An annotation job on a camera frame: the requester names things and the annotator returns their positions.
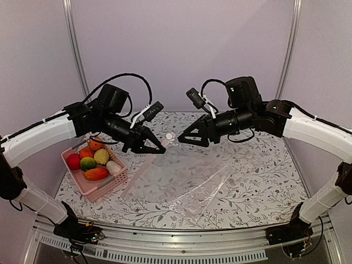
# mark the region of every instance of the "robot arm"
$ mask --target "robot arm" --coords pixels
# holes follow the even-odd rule
[[[319,215],[352,195],[352,130],[314,117],[289,101],[263,102],[252,77],[236,78],[224,86],[229,96],[228,105],[234,110],[215,117],[203,115],[185,129],[178,140],[207,147],[209,141],[219,143],[223,135],[254,128],[277,137],[306,142],[339,157],[343,162],[333,178],[313,197],[297,205],[289,224],[267,229],[271,244],[303,238],[307,232],[311,234],[310,225]],[[202,92],[191,89],[186,94],[196,108],[204,108],[206,101]]]
[[[54,225],[54,233],[81,243],[95,243],[102,238],[98,227],[84,226],[66,203],[60,203],[34,186],[23,176],[18,165],[33,154],[64,140],[86,133],[103,132],[113,140],[124,143],[122,151],[134,153],[164,153],[165,148],[142,122],[133,124],[116,113],[121,112],[129,94],[115,86],[105,84],[96,99],[88,104],[77,102],[64,107],[56,115],[43,119],[12,135],[1,139],[0,197],[15,200],[29,209],[46,216]],[[151,121],[163,106],[157,102],[143,111],[144,120]],[[146,140],[155,147],[145,146]]]

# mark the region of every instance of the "yellow fruit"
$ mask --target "yellow fruit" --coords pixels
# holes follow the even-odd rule
[[[94,153],[95,162],[100,165],[105,165],[109,160],[109,153],[101,148]]]

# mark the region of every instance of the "white wall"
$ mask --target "white wall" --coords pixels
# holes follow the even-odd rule
[[[62,1],[0,1],[0,134],[13,133],[83,95],[68,40]],[[58,144],[21,165],[53,195],[64,171]],[[0,199],[0,262],[18,264],[35,215]]]
[[[293,61],[283,98],[310,113],[352,128],[352,2],[303,1]],[[315,193],[340,160],[301,142],[290,146],[309,189]],[[330,213],[346,263],[352,259],[352,207],[344,202]]]
[[[87,82],[92,89],[122,73],[143,75],[166,110],[194,111],[185,92],[209,78],[252,75],[264,100],[274,97],[288,42],[294,1],[73,1]],[[147,103],[140,80],[112,82]],[[210,99],[227,109],[224,87]]]

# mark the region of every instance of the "mango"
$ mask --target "mango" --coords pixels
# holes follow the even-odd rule
[[[81,165],[81,170],[84,172],[97,167],[95,160],[91,157],[85,157],[81,159],[80,165]]]
[[[105,165],[109,160],[109,153],[105,149],[101,148],[94,153],[94,159],[96,163]]]
[[[109,171],[105,168],[90,169],[84,173],[87,180],[102,180],[108,177]]]

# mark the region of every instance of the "white cable tie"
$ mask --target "white cable tie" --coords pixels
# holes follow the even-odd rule
[[[213,103],[208,99],[208,97],[206,97],[206,95],[203,95],[201,97],[204,99],[205,104],[207,104],[209,106],[210,114],[211,114],[212,118],[215,119],[216,118],[215,109],[209,104],[209,103],[211,103],[211,104],[213,104]]]
[[[136,115],[136,116],[132,119],[132,123],[131,123],[130,129],[132,129],[132,128],[134,127],[134,125],[136,124],[138,118],[139,118],[141,115],[143,115],[149,108],[150,108],[150,104],[147,104],[147,105],[145,106],[145,108],[144,108],[141,112],[139,112],[139,114]]]

